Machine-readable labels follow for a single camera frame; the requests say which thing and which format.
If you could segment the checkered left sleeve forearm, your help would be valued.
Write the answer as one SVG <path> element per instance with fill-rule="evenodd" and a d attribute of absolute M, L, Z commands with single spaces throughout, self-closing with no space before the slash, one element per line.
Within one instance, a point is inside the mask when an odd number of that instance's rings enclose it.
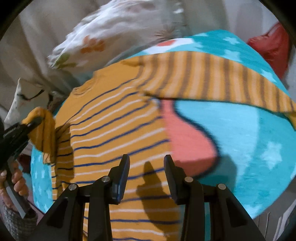
<path fill-rule="evenodd" d="M 1 203 L 3 205 L 2 213 L 4 214 L 4 224 L 11 236 L 18 241 L 29 240 L 29 237 L 33 234 L 37 226 L 38 220 L 34 209 L 30 210 L 28 217 L 21 218 L 17 211 L 9 209 L 3 201 Z"/>

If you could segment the person's left hand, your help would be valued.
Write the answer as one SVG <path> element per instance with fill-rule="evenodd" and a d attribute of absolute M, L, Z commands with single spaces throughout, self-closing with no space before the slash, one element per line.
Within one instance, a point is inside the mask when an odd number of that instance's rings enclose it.
<path fill-rule="evenodd" d="M 29 189 L 28 186 L 26 185 L 26 181 L 23 178 L 23 173 L 19 169 L 19 164 L 17 161 L 13 161 L 11 163 L 11 167 L 13 168 L 12 172 L 12 178 L 11 181 L 14 184 L 14 190 L 17 192 L 20 196 L 23 196 L 25 198 L 28 197 L 29 195 Z M 17 211 L 15 205 L 13 204 L 12 200 L 10 199 L 6 188 L 4 186 L 4 181 L 6 180 L 6 170 L 1 170 L 1 198 L 4 202 L 4 204 L 11 210 Z"/>

